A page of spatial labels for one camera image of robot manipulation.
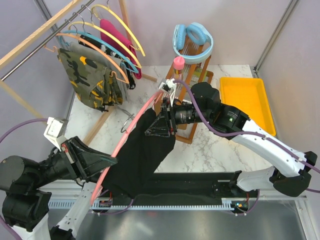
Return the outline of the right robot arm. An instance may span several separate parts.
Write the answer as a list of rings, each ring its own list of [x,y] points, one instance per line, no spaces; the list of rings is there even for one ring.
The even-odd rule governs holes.
[[[215,135],[245,146],[271,164],[256,171],[236,171],[229,181],[229,191],[235,197],[245,192],[275,189],[283,195],[298,197],[311,191],[310,170],[316,170],[318,156],[297,151],[259,127],[253,119],[235,106],[221,102],[220,93],[207,82],[187,86],[191,103],[174,98],[177,84],[182,80],[168,79],[160,85],[167,91],[155,121],[145,131],[146,136],[171,137],[184,124],[204,123]]]

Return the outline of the pink hanger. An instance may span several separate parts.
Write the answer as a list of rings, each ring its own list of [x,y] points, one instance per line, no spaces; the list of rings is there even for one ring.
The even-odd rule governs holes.
[[[147,110],[147,108],[161,95],[161,92],[158,90],[156,93],[154,93],[150,99],[143,105],[143,107],[139,110],[139,112],[136,114],[136,116],[134,117],[134,119],[132,120],[132,122],[130,123],[130,125],[127,127],[127,129],[124,131],[121,139],[119,140],[118,144],[116,145],[114,151],[112,152],[111,156],[112,157],[116,157],[117,154],[119,153],[121,147],[123,146],[123,144],[126,142],[129,134],[131,133],[131,131],[133,130],[133,128],[136,126],[138,120],[141,118],[141,116],[143,115],[143,113]],[[90,205],[92,206],[95,202],[95,200],[98,198],[98,196],[101,194],[102,192],[102,183],[109,171],[110,167],[105,168],[101,174],[100,177],[97,180],[97,183],[95,185],[95,188],[93,190],[93,193],[91,195],[90,198]]]

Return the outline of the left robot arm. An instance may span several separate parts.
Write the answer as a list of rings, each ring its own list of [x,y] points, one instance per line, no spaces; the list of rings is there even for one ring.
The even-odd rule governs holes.
[[[89,194],[104,197],[110,191],[108,182],[97,180],[98,173],[117,162],[115,157],[88,147],[77,136],[65,140],[41,162],[17,155],[7,157],[0,164],[0,189],[6,193],[3,222],[22,240],[76,239],[91,205]],[[56,180],[85,184],[68,214],[49,228],[52,193],[40,188]]]

